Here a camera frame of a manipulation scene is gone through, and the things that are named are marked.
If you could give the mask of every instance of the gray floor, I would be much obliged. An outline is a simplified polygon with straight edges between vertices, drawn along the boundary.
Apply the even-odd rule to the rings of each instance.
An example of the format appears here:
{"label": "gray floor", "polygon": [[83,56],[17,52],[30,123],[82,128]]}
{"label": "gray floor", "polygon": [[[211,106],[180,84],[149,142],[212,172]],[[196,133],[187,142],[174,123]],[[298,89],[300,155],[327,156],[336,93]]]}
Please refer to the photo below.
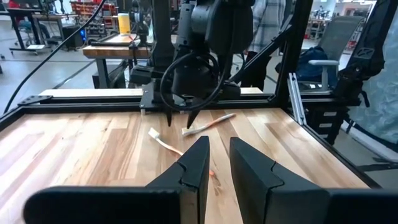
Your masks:
{"label": "gray floor", "polygon": [[[0,21],[0,54],[6,59],[0,61],[3,74],[0,75],[0,113],[3,112],[5,104],[12,95],[16,86],[49,54],[42,53],[38,56],[28,52],[14,52],[11,55],[9,47],[15,47],[16,35],[11,29],[9,22]],[[314,46],[316,43],[305,41],[304,47]],[[343,55],[340,62],[340,69],[346,66],[349,55]],[[275,91],[275,81],[278,74],[275,66],[282,60],[282,57],[274,57],[267,66],[267,78],[264,87],[265,93]],[[241,65],[241,59],[236,57],[234,61]],[[93,88],[92,74],[96,73],[95,63],[83,56],[81,50],[77,52],[59,51],[51,58],[33,77],[24,85],[13,106],[30,95],[37,95],[49,88]],[[110,60],[109,64],[118,64],[118,60]],[[336,140],[335,147],[356,165],[374,164],[374,154],[369,152],[362,145],[351,137],[341,132]],[[384,170],[368,172],[379,184],[386,188],[398,187],[398,172],[396,170]]]}

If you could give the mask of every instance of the yellow container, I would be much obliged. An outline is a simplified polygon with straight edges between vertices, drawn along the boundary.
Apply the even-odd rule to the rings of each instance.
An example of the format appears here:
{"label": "yellow container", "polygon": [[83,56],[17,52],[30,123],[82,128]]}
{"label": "yellow container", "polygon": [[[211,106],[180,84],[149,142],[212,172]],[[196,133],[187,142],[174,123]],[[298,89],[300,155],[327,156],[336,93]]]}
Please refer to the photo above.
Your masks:
{"label": "yellow container", "polygon": [[119,31],[122,35],[130,35],[130,17],[128,13],[119,13]]}

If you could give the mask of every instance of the concrete floor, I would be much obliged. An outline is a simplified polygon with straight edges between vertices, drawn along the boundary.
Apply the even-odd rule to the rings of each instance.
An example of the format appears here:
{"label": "concrete floor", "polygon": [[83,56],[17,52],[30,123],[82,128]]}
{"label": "concrete floor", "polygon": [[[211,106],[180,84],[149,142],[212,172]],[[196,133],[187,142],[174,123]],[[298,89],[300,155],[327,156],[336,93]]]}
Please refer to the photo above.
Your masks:
{"label": "concrete floor", "polygon": [[[14,52],[11,55],[9,47],[14,47],[16,35],[11,29],[10,23],[0,21],[0,54],[6,59],[0,61],[3,74],[0,75],[0,113],[15,90],[16,86],[29,74],[49,53],[42,53],[38,56],[28,52]],[[315,43],[305,41],[304,47],[314,46]],[[340,69],[345,68],[349,55],[341,57]],[[267,78],[264,93],[275,92],[275,81],[278,74],[275,66],[282,60],[282,57],[274,57],[267,66]],[[241,59],[234,59],[241,65]],[[118,64],[119,60],[109,60],[109,64]],[[12,107],[30,95],[37,95],[50,88],[93,88],[91,76],[96,73],[96,65],[92,60],[83,56],[81,50],[77,52],[57,52],[32,78],[22,87],[14,100]],[[369,152],[360,143],[356,142],[349,135],[341,132],[337,137],[335,147],[349,160],[356,165],[368,165],[376,163]],[[398,188],[398,170],[383,170],[368,172],[368,174],[385,188]]]}

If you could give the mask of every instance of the light wood surface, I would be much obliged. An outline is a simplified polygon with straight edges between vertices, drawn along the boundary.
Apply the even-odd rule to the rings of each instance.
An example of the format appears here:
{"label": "light wood surface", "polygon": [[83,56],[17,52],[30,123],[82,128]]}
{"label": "light wood surface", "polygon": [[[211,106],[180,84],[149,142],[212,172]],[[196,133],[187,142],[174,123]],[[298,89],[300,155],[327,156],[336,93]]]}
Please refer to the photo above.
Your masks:
{"label": "light wood surface", "polygon": [[0,133],[0,223],[23,223],[34,192],[54,185],[146,185],[177,157],[148,135],[186,151],[210,138],[206,223],[242,223],[229,166],[229,139],[238,136],[286,168],[322,187],[366,185],[280,109],[201,111],[199,127],[227,113],[237,116],[182,137],[187,115],[167,127],[163,114],[27,114]]}
{"label": "light wood surface", "polygon": [[[241,88],[241,94],[262,94],[258,88]],[[84,97],[84,96],[142,96],[142,89],[56,89],[44,90],[42,96]]]}
{"label": "light wood surface", "polygon": [[78,15],[70,14],[70,15],[61,15],[61,14],[50,14],[50,15],[43,15],[43,14],[33,14],[33,18],[35,19],[65,19],[65,18],[74,18],[78,17]]}
{"label": "light wood surface", "polygon": [[[105,42],[110,43],[130,43],[131,39],[134,40],[136,37],[135,34],[131,34],[131,38],[128,35],[117,35]],[[175,43],[177,39],[176,35],[172,35],[172,43]],[[83,54],[88,58],[132,58],[132,51],[129,50],[128,47],[95,47],[95,46],[87,46],[83,48]],[[137,58],[149,58],[150,56],[150,48],[147,47],[139,47],[136,50]]]}

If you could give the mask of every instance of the person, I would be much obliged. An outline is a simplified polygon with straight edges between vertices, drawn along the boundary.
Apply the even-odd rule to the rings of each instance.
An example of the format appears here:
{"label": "person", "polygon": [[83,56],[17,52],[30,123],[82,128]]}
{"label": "person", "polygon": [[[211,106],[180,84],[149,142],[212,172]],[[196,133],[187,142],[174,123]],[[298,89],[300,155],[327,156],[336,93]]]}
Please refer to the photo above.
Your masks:
{"label": "person", "polygon": [[[280,28],[285,14],[285,0],[256,0],[252,7],[253,11],[253,41],[246,50],[246,61],[250,61],[264,47],[271,43],[272,38],[279,35]],[[267,65],[271,57],[279,55],[276,50],[262,63],[264,66],[257,72],[245,76],[242,79],[241,87],[257,87],[264,89],[264,80],[267,76]]]}
{"label": "person", "polygon": [[[9,0],[8,8],[20,8],[20,7],[21,6],[18,3],[14,2],[13,0]],[[25,29],[32,28],[32,23],[30,23],[30,21],[26,21],[25,18],[23,18],[23,17],[16,17],[15,20],[18,24],[18,27],[25,28]],[[44,37],[46,39],[49,39],[50,32],[47,29],[47,27],[44,24],[39,24],[39,28],[40,28],[41,33],[43,33]]]}

